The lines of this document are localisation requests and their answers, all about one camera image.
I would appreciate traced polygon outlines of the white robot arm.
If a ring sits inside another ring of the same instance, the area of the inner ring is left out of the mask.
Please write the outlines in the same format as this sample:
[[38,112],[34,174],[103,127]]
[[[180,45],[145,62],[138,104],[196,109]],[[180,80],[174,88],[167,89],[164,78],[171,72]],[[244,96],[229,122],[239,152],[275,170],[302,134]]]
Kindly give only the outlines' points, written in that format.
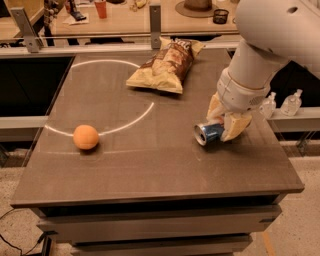
[[235,22],[242,40],[207,113],[209,122],[223,124],[223,142],[247,127],[271,79],[288,62],[320,77],[319,0],[240,0]]

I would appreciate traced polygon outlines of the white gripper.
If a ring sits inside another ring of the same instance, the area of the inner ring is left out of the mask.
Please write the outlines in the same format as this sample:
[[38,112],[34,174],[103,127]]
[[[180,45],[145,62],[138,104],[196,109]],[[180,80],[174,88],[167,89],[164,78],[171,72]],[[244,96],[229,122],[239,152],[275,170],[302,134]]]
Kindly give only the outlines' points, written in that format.
[[264,85],[261,89],[246,88],[229,75],[227,68],[222,71],[217,83],[217,93],[211,97],[206,116],[210,124],[223,125],[221,141],[232,140],[246,129],[252,115],[244,112],[258,108],[269,90],[269,85]]

